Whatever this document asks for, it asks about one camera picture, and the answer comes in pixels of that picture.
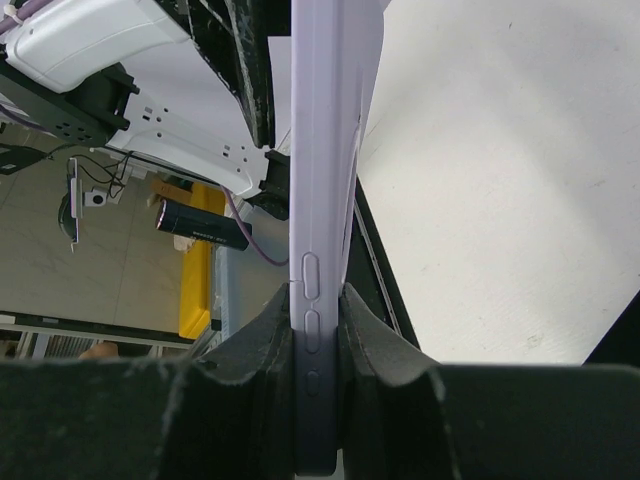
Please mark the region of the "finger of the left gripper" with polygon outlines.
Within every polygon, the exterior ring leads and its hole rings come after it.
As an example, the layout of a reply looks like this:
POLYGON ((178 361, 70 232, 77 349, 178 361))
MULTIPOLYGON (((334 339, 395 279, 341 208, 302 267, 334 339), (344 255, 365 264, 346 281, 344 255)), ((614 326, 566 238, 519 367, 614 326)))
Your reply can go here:
POLYGON ((264 1, 174 3, 175 19, 240 106, 252 142, 275 145, 275 102, 264 1))

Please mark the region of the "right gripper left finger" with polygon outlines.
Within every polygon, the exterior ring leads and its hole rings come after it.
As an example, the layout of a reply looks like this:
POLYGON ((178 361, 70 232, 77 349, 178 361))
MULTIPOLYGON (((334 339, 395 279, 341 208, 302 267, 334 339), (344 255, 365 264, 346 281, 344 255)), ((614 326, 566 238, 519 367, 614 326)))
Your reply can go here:
POLYGON ((198 357, 1 365, 5 479, 290 479, 288 290, 198 357))

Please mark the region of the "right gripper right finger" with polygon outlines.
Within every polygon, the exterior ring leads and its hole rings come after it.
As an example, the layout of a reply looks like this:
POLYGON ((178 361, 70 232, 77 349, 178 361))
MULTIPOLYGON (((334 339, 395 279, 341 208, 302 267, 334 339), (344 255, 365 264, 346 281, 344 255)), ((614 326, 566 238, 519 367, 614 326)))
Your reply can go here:
POLYGON ((340 299, 349 479, 635 479, 639 373, 625 366, 445 365, 340 299))

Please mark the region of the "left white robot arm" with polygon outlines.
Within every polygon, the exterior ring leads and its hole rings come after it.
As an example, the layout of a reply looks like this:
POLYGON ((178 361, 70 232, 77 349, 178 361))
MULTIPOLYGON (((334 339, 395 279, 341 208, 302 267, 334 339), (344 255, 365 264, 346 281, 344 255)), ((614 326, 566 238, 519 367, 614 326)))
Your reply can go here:
POLYGON ((290 32, 287 1, 10 1, 1 8, 1 92, 34 128, 85 147, 165 161, 251 203, 280 201, 268 41, 290 32), (144 93, 125 61, 192 46, 238 102, 234 145, 144 93))

